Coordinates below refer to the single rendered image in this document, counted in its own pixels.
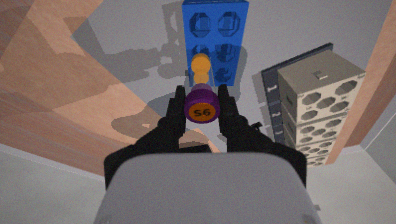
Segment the beige bucket adapter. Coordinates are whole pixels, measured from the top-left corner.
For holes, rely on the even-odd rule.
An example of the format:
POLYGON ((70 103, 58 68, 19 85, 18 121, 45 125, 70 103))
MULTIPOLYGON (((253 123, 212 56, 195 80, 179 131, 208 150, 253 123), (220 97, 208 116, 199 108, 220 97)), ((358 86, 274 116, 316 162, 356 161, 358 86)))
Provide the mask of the beige bucket adapter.
POLYGON ((342 112, 339 114, 296 125, 294 119, 288 112, 283 102, 281 102, 281 112, 282 121, 296 146, 338 137, 343 127, 343 124, 348 116, 346 112, 342 112))
POLYGON ((283 131, 284 131, 284 138, 288 146, 301 151, 303 154, 305 154, 307 158, 329 154, 336 142, 336 138, 334 137, 334 138, 329 138, 325 140, 320 140, 320 141, 296 146, 284 124, 283 124, 283 131))
MULTIPOLYGON (((288 146, 288 144, 287 144, 285 139, 284 139, 284 141, 285 141, 285 145, 288 146)), ((329 154, 325 154, 325 155, 320 155, 320 156, 314 156, 314 157, 307 158, 307 160, 308 160, 307 161, 307 168, 325 165, 328 156, 329 156, 329 154)))
POLYGON ((280 99, 296 124, 346 112, 366 73, 328 49, 277 70, 280 99))

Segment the blue tube rack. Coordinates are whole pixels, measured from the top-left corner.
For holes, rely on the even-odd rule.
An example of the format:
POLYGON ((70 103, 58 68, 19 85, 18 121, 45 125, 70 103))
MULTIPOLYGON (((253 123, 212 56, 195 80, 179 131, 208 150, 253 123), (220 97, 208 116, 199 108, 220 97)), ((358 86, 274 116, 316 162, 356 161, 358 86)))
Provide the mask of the blue tube rack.
POLYGON ((248 7, 249 2, 245 0, 184 0, 182 13, 189 77, 192 57, 208 53, 215 86, 234 85, 248 7))

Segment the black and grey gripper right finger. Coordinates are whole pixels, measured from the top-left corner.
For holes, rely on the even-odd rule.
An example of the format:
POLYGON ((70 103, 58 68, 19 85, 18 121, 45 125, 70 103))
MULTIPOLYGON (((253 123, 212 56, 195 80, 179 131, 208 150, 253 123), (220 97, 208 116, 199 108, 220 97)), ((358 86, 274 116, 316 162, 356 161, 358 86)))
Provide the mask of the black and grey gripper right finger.
POLYGON ((218 98, 219 128, 222 136, 227 138, 227 152, 259 152, 282 157, 291 164, 306 188, 306 156, 296 149, 273 142, 271 138, 250 126, 247 118, 239 115, 235 98, 229 97, 226 84, 218 86, 218 98))

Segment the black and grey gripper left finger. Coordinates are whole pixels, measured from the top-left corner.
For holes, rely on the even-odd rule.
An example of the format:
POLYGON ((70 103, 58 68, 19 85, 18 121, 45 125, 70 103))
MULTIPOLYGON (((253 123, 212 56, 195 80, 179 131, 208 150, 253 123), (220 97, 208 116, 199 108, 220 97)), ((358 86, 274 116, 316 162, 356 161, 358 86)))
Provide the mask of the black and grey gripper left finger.
POLYGON ((179 153, 179 139, 185 134, 186 128, 185 98, 185 87, 177 85, 175 98, 169 100, 166 117, 158 121, 157 127, 138 139, 134 145, 128 145, 105 158, 106 190, 124 161, 145 154, 179 153))

